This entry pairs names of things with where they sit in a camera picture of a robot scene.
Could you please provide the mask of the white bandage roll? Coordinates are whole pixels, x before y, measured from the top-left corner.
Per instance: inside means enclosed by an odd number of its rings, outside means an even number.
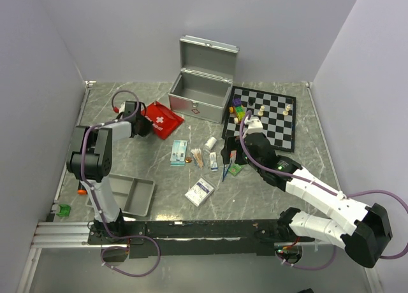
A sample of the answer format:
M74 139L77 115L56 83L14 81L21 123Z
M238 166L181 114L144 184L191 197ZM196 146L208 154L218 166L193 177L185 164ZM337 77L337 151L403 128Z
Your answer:
M206 141L206 143L205 143L205 145L204 145L205 149L206 149L206 150L211 150L211 149L214 147L214 145L216 144L216 142L217 142L217 139L216 139L215 137L211 136L211 137Z

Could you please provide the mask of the small blue white packet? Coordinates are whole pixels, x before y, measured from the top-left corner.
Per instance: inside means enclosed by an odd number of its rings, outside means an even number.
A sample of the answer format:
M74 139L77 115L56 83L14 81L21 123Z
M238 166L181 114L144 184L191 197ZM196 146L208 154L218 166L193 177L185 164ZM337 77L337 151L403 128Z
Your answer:
M217 171L219 169L218 163L217 163L217 154L215 152L211 152L209 154L210 158L210 169L212 171Z

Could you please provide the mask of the blue tweezers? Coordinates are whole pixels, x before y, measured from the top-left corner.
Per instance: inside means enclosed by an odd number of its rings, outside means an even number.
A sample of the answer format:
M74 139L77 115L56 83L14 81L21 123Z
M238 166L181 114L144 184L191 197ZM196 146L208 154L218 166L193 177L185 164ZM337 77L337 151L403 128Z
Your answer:
M230 169L231 164L224 165L223 167L223 172L222 172L222 182L225 180L226 175L228 174L228 171Z

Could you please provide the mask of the green white medicine box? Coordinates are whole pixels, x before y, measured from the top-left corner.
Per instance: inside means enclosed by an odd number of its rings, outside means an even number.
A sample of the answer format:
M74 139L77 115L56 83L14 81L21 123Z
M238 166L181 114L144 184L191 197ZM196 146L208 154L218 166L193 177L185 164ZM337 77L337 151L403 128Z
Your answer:
M232 176L236 176L243 170L243 168L244 168L244 166L233 163L229 167L228 173L231 174Z

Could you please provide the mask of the red first aid pouch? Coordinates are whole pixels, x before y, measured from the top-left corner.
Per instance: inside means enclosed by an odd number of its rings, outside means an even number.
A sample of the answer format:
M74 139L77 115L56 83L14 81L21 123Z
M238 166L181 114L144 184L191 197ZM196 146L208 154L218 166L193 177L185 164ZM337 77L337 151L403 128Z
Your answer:
M152 102L146 110L142 110L142 115L152 122L154 133L161 139L166 139L184 122L182 117L158 101Z

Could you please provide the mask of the bag of cotton swabs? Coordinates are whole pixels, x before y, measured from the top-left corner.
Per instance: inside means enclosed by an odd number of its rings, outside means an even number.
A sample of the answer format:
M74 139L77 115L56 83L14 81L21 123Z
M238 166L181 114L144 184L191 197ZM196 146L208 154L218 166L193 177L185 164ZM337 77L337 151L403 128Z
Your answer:
M203 169L204 163L201 149L200 148L191 149L191 154L194 157L198 167L200 169Z

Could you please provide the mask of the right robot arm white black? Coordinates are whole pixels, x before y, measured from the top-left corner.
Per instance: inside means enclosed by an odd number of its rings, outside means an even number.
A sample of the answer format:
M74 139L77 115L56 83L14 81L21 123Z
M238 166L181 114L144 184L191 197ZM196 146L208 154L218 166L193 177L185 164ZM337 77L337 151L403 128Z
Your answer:
M388 212L380 204L355 201L313 176L302 165L277 155L266 136L255 132L239 139L230 136L221 150L225 165L231 152L235 162L248 164L267 184L317 208L324 217L288 208L279 219L278 233L286 241L297 236L325 241L343 250L356 263L372 268L392 239Z

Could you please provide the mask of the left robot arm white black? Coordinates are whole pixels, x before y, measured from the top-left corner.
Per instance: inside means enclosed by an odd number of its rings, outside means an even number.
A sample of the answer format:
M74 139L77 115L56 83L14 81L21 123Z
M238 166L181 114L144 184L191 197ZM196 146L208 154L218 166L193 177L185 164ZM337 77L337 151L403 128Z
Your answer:
M123 213L113 196L109 174L113 143L136 135L146 136L152 123L143 102L126 101L122 115L107 123L74 128L66 159L68 172L85 187L94 209L93 232L111 243L126 235Z

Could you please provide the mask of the silver metal medicine case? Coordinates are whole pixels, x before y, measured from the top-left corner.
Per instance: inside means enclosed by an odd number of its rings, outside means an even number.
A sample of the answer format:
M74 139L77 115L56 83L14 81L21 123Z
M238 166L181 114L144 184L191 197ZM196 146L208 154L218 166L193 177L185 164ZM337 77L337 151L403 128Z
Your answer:
M180 73L168 93L170 109L222 123L235 77L239 48L185 35L180 42Z

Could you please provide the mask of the white chess piece left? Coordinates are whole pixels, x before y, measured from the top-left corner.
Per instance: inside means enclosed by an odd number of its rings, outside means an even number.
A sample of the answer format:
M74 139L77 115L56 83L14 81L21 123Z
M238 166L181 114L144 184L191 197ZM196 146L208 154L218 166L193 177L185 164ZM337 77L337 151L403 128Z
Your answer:
M258 116L262 117L264 114L265 106L261 105L258 111Z

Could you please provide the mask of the white chess piece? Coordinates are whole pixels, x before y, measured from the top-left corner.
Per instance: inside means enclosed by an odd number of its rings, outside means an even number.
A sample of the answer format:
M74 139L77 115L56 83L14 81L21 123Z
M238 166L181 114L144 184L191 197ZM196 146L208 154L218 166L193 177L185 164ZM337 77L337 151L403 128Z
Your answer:
M258 111L258 116L262 117L264 114L265 106L261 105Z
M282 114L283 114L284 116L288 116L290 110L291 110L291 105L287 105L287 106L285 107L285 110L282 112Z

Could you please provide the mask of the black white chessboard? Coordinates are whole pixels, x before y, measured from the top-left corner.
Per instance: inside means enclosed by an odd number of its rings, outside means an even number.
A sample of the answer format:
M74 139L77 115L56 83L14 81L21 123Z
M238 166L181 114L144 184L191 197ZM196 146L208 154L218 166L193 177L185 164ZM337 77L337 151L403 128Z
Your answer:
M234 86L227 104L228 108L233 98L240 98L244 110L252 111L253 115L257 115L260 106L264 105L264 114L260 118L263 124L263 134L276 150L295 151L295 97ZM253 105L249 105L250 99L254 100ZM291 105L291 110L288 116L284 116L282 112L287 105Z

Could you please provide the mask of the white chess piece right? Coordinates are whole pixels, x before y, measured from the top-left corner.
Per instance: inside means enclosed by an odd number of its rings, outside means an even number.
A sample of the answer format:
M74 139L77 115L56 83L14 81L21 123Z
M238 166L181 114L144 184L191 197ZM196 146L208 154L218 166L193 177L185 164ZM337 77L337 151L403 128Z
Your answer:
M290 110L291 110L291 105L287 105L287 106L285 107L285 110L282 112L282 114L283 114L284 116L288 116Z

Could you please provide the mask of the black marker orange cap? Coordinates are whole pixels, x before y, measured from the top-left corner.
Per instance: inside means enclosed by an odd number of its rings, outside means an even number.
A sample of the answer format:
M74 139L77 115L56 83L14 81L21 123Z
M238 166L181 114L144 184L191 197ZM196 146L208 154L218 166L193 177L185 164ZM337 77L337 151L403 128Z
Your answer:
M85 187L81 183L78 185L77 193L79 195L86 195L86 193L87 193Z

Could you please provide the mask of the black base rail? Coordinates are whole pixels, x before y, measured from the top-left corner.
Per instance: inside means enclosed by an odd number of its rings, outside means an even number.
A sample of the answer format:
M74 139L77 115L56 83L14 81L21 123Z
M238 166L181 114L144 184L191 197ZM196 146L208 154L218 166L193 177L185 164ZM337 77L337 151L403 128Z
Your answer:
M125 236L113 239L97 232L89 233L92 246L124 246L132 259L157 255L223 255L256 254L274 256L274 246L291 244L297 236L276 219L258 220L185 220L185 221L127 221Z

